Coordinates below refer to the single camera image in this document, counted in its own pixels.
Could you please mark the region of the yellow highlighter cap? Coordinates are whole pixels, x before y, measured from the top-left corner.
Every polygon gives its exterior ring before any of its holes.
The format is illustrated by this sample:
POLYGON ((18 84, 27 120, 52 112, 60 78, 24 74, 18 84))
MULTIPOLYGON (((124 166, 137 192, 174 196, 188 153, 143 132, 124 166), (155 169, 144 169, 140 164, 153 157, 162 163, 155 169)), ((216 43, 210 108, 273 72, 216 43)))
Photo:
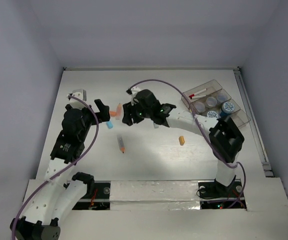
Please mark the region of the yellow highlighter cap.
POLYGON ((184 136, 180 136, 179 137, 179 143, 180 143, 181 146, 183 146, 185 144, 184 136))

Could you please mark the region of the red whiteboard marker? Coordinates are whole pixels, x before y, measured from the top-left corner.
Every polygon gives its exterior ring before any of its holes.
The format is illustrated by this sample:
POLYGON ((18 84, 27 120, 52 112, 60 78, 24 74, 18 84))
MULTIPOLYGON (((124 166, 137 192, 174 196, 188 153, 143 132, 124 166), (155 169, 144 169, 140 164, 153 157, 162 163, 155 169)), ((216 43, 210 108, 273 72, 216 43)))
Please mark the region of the red whiteboard marker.
POLYGON ((197 92, 189 95, 189 97, 192 99, 193 97, 197 97, 197 96, 199 96, 200 94, 202 94, 202 93, 204 93, 204 92, 206 92, 206 91, 207 91, 207 89, 204 88, 204 89, 202 89, 202 90, 200 90, 200 91, 197 91, 197 92))

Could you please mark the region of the blue paint jar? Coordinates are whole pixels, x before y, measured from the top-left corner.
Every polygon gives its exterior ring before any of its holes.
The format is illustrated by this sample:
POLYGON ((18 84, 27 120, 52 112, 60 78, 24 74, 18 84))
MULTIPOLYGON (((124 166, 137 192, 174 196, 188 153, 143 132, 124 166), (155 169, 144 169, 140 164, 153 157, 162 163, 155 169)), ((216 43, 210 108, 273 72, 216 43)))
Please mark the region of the blue paint jar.
POLYGON ((207 116, 208 118, 216 118, 216 119, 219 118, 219 114, 218 114, 218 112, 215 111, 215 110, 209 110, 209 111, 206 113, 206 116, 207 116))
POLYGON ((219 115, 220 117, 228 116, 234 113, 234 111, 235 111, 235 104, 230 101, 227 101, 222 104, 219 115))

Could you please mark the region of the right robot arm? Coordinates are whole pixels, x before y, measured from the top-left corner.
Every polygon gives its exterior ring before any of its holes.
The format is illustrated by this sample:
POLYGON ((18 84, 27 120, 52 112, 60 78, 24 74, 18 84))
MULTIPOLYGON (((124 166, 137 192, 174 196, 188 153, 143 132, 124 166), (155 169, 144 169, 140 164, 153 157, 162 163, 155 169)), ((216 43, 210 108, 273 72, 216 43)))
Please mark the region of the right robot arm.
POLYGON ((133 87, 127 90, 131 101, 123 104, 122 122, 128 126, 145 119, 156 125, 181 129, 203 136, 218 159, 214 190, 219 196, 232 191, 236 179, 235 160, 242 149, 244 136, 231 117, 206 117, 179 110, 170 103, 160 103, 152 91, 133 87))

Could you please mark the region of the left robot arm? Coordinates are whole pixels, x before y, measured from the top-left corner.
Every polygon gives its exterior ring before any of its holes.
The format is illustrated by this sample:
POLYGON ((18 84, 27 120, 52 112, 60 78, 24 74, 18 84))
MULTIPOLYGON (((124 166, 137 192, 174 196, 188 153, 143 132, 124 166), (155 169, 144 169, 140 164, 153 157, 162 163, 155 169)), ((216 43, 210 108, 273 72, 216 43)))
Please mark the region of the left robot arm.
POLYGON ((12 220, 14 240, 57 240, 61 224, 83 197, 96 194, 94 177, 72 170, 85 156, 85 140, 91 126, 110 120, 109 107, 96 99, 98 112, 76 96, 69 97, 66 112, 46 170, 43 183, 26 199, 12 220))

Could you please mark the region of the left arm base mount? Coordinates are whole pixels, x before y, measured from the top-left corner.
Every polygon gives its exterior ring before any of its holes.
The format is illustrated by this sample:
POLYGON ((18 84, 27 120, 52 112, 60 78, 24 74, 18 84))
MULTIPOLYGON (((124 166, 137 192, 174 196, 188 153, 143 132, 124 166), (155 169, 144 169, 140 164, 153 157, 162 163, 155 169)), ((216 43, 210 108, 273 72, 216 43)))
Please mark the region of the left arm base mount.
POLYGON ((72 210, 101 211, 110 209, 110 181, 96 181, 91 196, 82 197, 72 210))

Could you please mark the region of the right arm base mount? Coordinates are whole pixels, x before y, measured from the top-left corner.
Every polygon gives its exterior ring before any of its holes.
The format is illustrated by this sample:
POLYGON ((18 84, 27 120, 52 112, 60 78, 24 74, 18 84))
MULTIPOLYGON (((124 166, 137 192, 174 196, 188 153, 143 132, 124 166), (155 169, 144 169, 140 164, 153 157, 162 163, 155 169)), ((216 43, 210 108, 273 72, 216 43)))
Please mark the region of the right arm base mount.
POLYGON ((221 189, 215 181, 198 183, 196 195, 202 210, 247 209, 241 181, 235 181, 229 189, 221 189))

